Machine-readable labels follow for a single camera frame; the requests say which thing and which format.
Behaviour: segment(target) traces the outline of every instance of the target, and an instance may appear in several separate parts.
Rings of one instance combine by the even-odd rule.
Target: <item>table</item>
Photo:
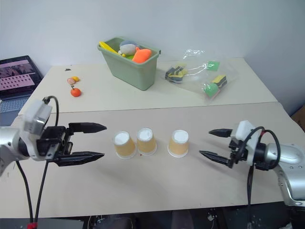
[[[33,99],[41,100],[48,95],[58,98],[60,112],[63,113],[277,101],[243,58],[229,59],[224,63],[236,70],[236,80],[229,83],[211,102],[202,94],[181,89],[163,78],[173,62],[158,62],[155,84],[147,91],[113,77],[106,64],[53,66],[19,114],[24,114]],[[71,88],[67,83],[67,78],[72,76],[81,79],[75,87],[80,88],[83,94],[77,98],[70,95]]]
[[[21,116],[13,125],[18,126]],[[49,119],[54,123],[55,114]],[[229,156],[229,139],[208,134],[215,128],[232,128],[247,119],[273,130],[281,143],[305,147],[305,134],[278,102],[165,109],[61,113],[59,125],[68,122],[97,122],[108,127],[95,134],[75,134],[73,151],[105,153],[103,158],[74,167],[51,163],[41,199],[40,217],[70,217],[183,208],[207,208],[247,203],[249,166],[229,169],[208,161],[198,150]],[[133,139],[141,127],[152,128],[158,149],[152,156],[119,159],[111,138],[127,130]],[[174,158],[167,152],[171,132],[185,129],[190,134],[189,153]],[[263,142],[271,142],[268,136]],[[21,161],[27,174],[33,206],[36,206],[44,162]],[[0,218],[28,217],[26,193],[14,163],[0,178]],[[254,172],[252,203],[281,201],[273,171]]]

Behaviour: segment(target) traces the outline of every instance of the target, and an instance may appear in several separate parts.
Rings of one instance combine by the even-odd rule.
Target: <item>laptop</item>
[[[0,126],[11,125],[41,80],[29,56],[0,60]]]

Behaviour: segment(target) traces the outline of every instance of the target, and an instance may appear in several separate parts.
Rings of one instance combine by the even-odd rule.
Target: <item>clear plastic bag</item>
[[[204,51],[187,50],[182,61],[168,69],[165,78],[178,87],[214,99],[236,75],[227,61],[211,61]]]

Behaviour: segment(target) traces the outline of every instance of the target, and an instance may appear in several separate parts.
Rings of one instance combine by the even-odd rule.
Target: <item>paper cup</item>
[[[188,153],[189,134],[185,130],[175,130],[167,150],[174,157],[183,157]]]
[[[156,152],[157,143],[150,128],[144,127],[138,131],[137,148],[138,152],[145,156],[153,155]]]
[[[132,158],[136,154],[136,147],[126,131],[118,132],[113,138],[115,152],[121,159]]]

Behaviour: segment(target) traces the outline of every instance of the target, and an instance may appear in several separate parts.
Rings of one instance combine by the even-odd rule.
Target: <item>cardboard box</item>
[[[295,112],[291,118],[298,123],[305,132],[305,105],[300,110]]]

